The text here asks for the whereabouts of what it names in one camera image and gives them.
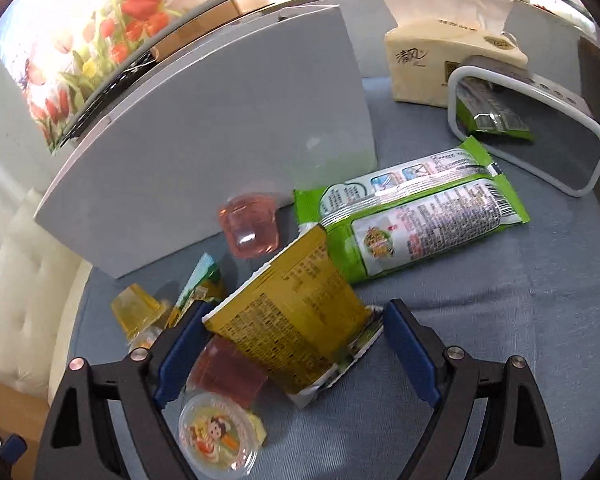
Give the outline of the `yellow snack bag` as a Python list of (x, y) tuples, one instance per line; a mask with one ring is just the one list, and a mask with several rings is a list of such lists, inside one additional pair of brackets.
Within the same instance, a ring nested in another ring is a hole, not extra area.
[(312, 226), (202, 318), (306, 408), (362, 359), (384, 331), (382, 309), (356, 296)]

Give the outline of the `cream leather sofa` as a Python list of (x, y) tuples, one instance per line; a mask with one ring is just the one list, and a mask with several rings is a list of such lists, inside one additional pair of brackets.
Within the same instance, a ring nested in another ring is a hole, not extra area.
[(24, 196), (0, 247), (0, 382), (52, 403), (92, 265), (34, 220)]

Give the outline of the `jelly cup with cartoon lid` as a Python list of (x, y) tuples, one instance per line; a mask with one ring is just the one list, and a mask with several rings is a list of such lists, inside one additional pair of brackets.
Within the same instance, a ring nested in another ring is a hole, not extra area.
[(249, 476), (265, 439), (258, 416), (216, 393), (195, 394), (178, 418), (178, 445), (189, 466), (208, 479)]

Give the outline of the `yellow jelly cup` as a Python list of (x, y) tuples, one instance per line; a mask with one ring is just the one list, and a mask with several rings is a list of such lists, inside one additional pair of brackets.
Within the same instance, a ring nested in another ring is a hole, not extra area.
[(140, 285), (132, 284), (111, 301), (111, 310), (127, 341), (131, 342), (166, 312), (166, 306)]

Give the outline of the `red jelly cup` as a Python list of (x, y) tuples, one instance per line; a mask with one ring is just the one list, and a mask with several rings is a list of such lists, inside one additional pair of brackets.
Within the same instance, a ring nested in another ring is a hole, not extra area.
[(233, 341), (214, 335), (190, 371), (186, 390), (204, 390), (226, 396), (250, 408), (268, 380), (268, 374), (240, 352)]

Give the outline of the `small green snack packet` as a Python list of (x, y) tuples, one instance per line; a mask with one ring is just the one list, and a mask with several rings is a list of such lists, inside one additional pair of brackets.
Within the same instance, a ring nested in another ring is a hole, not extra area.
[(226, 288), (220, 267), (212, 255), (206, 252), (198, 260), (192, 274), (189, 275), (183, 290), (178, 296), (166, 321), (166, 328), (174, 327), (197, 300), (221, 302), (226, 298)]

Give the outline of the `long green snack pack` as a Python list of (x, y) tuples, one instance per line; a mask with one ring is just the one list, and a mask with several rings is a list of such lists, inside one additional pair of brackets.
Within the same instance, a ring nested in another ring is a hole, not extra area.
[(344, 182), (294, 191), (300, 230), (321, 226), (351, 284), (430, 259), (530, 218), (492, 156), (456, 148)]

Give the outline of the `pink jelly cup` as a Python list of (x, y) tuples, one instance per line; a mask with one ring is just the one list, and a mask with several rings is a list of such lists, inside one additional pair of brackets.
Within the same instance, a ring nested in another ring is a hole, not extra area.
[(228, 247), (237, 258), (257, 258), (279, 245), (276, 203), (271, 196), (237, 196), (221, 207), (218, 216)]

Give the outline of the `white cardboard box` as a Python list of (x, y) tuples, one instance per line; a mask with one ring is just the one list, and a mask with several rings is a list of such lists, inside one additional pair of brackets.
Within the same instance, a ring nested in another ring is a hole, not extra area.
[(219, 232), (232, 198), (375, 169), (362, 78), (341, 10), (292, 6), (228, 26), (155, 68), (87, 133), (36, 222), (121, 278)]

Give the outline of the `beige tissue pack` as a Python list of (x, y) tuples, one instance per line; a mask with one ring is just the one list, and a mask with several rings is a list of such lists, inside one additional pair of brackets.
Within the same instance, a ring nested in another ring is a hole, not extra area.
[(525, 68), (528, 56), (504, 35), (512, 0), (384, 0), (396, 21), (384, 45), (392, 97), (448, 105), (452, 71), (474, 55)]

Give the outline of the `tulip wall poster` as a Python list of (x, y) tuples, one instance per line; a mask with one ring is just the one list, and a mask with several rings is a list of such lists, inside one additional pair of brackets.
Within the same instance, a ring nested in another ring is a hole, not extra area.
[(145, 41), (207, 0), (14, 0), (0, 59), (55, 151), (88, 98)]

